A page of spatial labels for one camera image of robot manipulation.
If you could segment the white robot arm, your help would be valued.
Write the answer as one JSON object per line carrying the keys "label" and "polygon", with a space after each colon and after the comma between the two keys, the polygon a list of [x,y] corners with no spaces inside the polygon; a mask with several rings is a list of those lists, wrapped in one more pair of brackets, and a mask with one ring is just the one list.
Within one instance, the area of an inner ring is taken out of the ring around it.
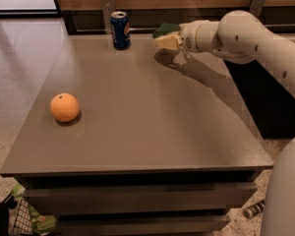
{"label": "white robot arm", "polygon": [[[160,48],[209,52],[235,64],[259,62],[295,98],[295,42],[267,29],[246,11],[232,11],[218,22],[193,21],[154,34]],[[295,236],[295,138],[271,171],[261,236]]]}

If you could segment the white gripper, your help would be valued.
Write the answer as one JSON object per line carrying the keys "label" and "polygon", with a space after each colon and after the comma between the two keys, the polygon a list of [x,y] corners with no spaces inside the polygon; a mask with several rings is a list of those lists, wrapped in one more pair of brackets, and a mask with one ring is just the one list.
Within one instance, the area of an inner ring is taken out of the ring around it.
{"label": "white gripper", "polygon": [[189,52],[212,52],[220,46],[218,39],[218,22],[194,21],[180,24],[179,33],[171,32],[154,40],[159,48],[178,50],[182,45]]}

